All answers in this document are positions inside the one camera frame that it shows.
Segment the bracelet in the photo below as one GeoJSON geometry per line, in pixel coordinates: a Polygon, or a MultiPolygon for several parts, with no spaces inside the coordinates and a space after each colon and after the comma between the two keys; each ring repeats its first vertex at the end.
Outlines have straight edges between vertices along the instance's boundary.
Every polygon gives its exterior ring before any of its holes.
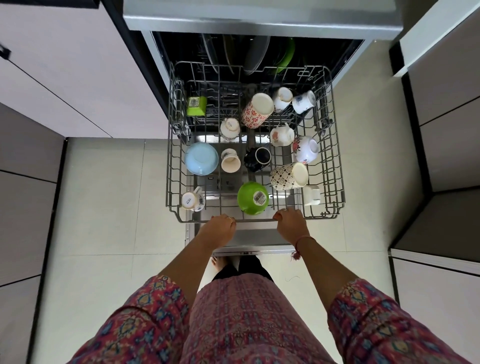
{"type": "Polygon", "coordinates": [[[310,235],[302,235],[300,236],[296,241],[295,241],[295,244],[293,246],[295,246],[295,251],[292,252],[292,259],[294,260],[299,260],[301,255],[300,255],[300,251],[298,250],[298,247],[297,245],[299,244],[300,240],[301,239],[304,239],[304,238],[310,238],[310,239],[313,239],[315,240],[313,237],[311,237],[310,235]]]}

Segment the pink patterned shirt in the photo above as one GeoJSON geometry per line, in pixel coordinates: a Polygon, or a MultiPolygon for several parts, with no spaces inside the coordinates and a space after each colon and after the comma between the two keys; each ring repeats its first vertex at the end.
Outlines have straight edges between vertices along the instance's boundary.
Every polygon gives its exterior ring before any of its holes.
{"type": "MultiPolygon", "coordinates": [[[[328,310],[346,363],[468,363],[363,279],[328,310]]],[[[217,279],[190,310],[179,286],[150,278],[71,363],[332,363],[270,280],[252,273],[217,279]]]]}

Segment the dishwasher rack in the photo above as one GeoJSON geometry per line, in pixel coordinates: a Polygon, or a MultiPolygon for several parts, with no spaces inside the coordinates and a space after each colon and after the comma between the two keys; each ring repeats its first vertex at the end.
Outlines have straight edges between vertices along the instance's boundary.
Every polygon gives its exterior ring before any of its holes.
{"type": "Polygon", "coordinates": [[[177,62],[170,66],[168,122],[166,205],[180,222],[207,222],[211,216],[222,213],[235,217],[237,222],[274,221],[274,213],[289,206],[300,208],[306,219],[336,218],[345,205],[331,76],[324,66],[286,67],[281,72],[276,67],[263,67],[245,76],[243,66],[177,62]],[[260,128],[252,130],[242,125],[235,140],[223,139],[219,128],[224,118],[233,117],[241,122],[241,111],[255,93],[272,95],[280,86],[290,88],[294,95],[311,89],[317,105],[301,115],[289,105],[284,111],[270,115],[260,128]],[[187,116],[187,98],[193,96],[207,98],[205,116],[187,116]],[[301,188],[276,191],[270,184],[270,170],[293,159],[291,146],[274,147],[269,143],[270,131],[285,123],[296,135],[313,137],[320,147],[317,159],[307,165],[308,184],[321,187],[319,205],[304,206],[301,188]],[[192,175],[185,167],[184,156],[195,142],[210,143],[219,155],[226,148],[234,148],[242,161],[249,148],[265,146],[272,155],[271,166],[254,174],[242,164],[238,172],[226,173],[219,161],[209,176],[192,175]],[[247,181],[257,181],[269,192],[269,205],[260,215],[246,215],[238,207],[237,191],[247,181]],[[180,197],[197,186],[202,187],[205,208],[194,213],[185,211],[180,206],[180,197]]]}

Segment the foot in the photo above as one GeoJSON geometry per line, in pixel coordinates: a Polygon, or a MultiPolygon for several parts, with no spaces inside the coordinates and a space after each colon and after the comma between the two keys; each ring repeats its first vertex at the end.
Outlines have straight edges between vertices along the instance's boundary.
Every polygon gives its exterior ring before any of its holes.
{"type": "Polygon", "coordinates": [[[229,263],[229,260],[227,256],[212,257],[212,264],[217,269],[217,271],[221,271],[228,263],[229,263]]]}

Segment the white mug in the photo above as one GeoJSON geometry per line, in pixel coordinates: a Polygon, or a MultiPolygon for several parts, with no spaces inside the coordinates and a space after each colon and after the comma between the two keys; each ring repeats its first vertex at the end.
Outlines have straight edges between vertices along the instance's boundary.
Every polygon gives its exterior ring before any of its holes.
{"type": "Polygon", "coordinates": [[[312,163],[318,156],[320,148],[311,136],[298,135],[293,141],[293,155],[297,162],[312,163]]]}
{"type": "Polygon", "coordinates": [[[240,134],[240,123],[235,118],[224,119],[220,124],[220,134],[225,140],[234,140],[240,134]]]}
{"type": "Polygon", "coordinates": [[[275,105],[275,111],[280,112],[290,105],[293,99],[293,93],[289,88],[281,87],[274,92],[272,99],[275,105]]]}
{"type": "Polygon", "coordinates": [[[203,210],[205,207],[205,200],[202,195],[202,188],[198,186],[193,192],[185,192],[181,196],[181,206],[185,210],[191,210],[193,212],[198,212],[203,210]]]}
{"type": "Polygon", "coordinates": [[[277,167],[270,172],[270,183],[277,191],[305,187],[308,183],[308,169],[299,162],[277,167]]]}
{"type": "Polygon", "coordinates": [[[259,92],[253,95],[250,102],[241,113],[242,123],[250,129],[258,128],[272,114],[275,106],[272,98],[259,92]]]}
{"type": "Polygon", "coordinates": [[[297,114],[302,114],[304,111],[315,106],[316,98],[312,90],[305,92],[300,96],[296,96],[292,100],[293,109],[297,114]]]}
{"type": "Polygon", "coordinates": [[[295,132],[285,123],[285,126],[277,126],[270,132],[270,143],[273,146],[289,146],[295,139],[295,132]]]}
{"type": "Polygon", "coordinates": [[[233,173],[240,169],[241,162],[235,149],[225,149],[220,155],[222,169],[227,173],[233,173]]]}
{"type": "Polygon", "coordinates": [[[303,204],[305,206],[319,205],[320,200],[320,186],[306,185],[302,188],[303,191],[303,204]]]}

